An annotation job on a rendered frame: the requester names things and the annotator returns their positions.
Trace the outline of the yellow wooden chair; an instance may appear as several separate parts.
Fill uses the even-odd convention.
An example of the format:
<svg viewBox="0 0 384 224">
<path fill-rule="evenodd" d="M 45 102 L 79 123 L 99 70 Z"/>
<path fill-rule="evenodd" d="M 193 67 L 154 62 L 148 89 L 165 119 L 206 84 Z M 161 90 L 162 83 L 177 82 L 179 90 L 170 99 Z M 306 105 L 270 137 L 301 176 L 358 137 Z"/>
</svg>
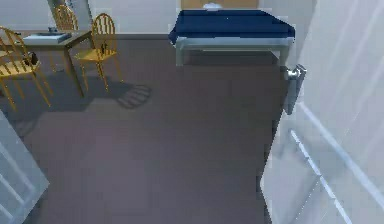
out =
<svg viewBox="0 0 384 224">
<path fill-rule="evenodd" d="M 0 26 L 0 89 L 14 111 L 17 110 L 17 107 L 7 86 L 9 80 L 13 82 L 22 99 L 25 98 L 25 95 L 18 81 L 32 80 L 45 103 L 51 106 L 47 94 L 53 95 L 53 91 L 41 71 L 41 62 L 38 59 L 38 62 L 33 65 L 28 53 L 28 48 L 19 34 Z"/>
<path fill-rule="evenodd" d="M 54 19 L 58 30 L 77 30 L 78 22 L 75 13 L 66 5 L 54 8 Z"/>
<path fill-rule="evenodd" d="M 82 50 L 75 55 L 75 58 L 80 63 L 81 74 L 86 89 L 89 89 L 86 76 L 86 65 L 93 63 L 96 66 L 99 78 L 104 83 L 104 89 L 109 91 L 109 85 L 103 69 L 103 63 L 112 59 L 115 64 L 117 75 L 121 83 L 124 82 L 119 62 L 119 53 L 117 50 L 116 27 L 113 18 L 103 12 L 97 15 L 91 26 L 91 41 L 93 47 Z"/>
</svg>

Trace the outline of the brown wooden table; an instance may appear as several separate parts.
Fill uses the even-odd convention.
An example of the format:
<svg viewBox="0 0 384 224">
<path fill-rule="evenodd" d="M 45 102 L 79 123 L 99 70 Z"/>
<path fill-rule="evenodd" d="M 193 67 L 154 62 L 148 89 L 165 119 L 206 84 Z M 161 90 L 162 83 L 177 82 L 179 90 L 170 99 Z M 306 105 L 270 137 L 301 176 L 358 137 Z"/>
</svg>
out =
<svg viewBox="0 0 384 224">
<path fill-rule="evenodd" d="M 24 37 L 27 37 L 31 34 L 35 33 L 42 33 L 42 32 L 21 32 L 17 33 L 19 34 L 22 39 Z M 83 90 L 81 88 L 81 84 L 79 82 L 79 79 L 77 77 L 76 71 L 74 69 L 71 57 L 69 55 L 69 50 L 75 46 L 76 44 L 82 42 L 85 39 L 88 39 L 90 41 L 90 45 L 94 46 L 94 44 L 91 41 L 91 32 L 90 31 L 64 31 L 60 33 L 71 33 L 72 37 L 62 41 L 58 44 L 31 44 L 31 43 L 25 43 L 29 52 L 35 52 L 35 51 L 62 51 L 64 53 L 64 56 L 66 57 L 66 65 L 68 66 L 69 74 L 72 76 L 72 79 L 75 82 L 75 85 L 79 91 L 79 94 L 81 97 L 84 96 Z"/>
</svg>

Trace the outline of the grey laptop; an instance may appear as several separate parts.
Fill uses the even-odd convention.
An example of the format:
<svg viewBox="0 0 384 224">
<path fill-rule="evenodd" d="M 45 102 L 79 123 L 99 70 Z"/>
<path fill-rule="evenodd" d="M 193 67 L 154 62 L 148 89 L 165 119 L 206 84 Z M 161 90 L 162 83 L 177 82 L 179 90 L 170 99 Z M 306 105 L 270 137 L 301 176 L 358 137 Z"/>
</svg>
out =
<svg viewBox="0 0 384 224">
<path fill-rule="evenodd" d="M 31 44 L 58 44 L 71 37 L 71 33 L 35 33 L 24 37 L 23 41 Z"/>
</svg>

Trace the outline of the blue covered bed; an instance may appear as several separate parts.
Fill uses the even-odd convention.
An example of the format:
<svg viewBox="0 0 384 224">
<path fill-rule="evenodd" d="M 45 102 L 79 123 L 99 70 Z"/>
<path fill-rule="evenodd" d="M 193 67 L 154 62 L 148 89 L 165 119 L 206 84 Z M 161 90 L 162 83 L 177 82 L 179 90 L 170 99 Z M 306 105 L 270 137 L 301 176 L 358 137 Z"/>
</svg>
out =
<svg viewBox="0 0 384 224">
<path fill-rule="evenodd" d="M 176 49 L 175 64 L 184 64 L 184 52 L 277 51 L 280 66 L 286 66 L 295 41 L 295 28 L 262 9 L 208 8 L 181 9 L 169 42 Z"/>
</svg>

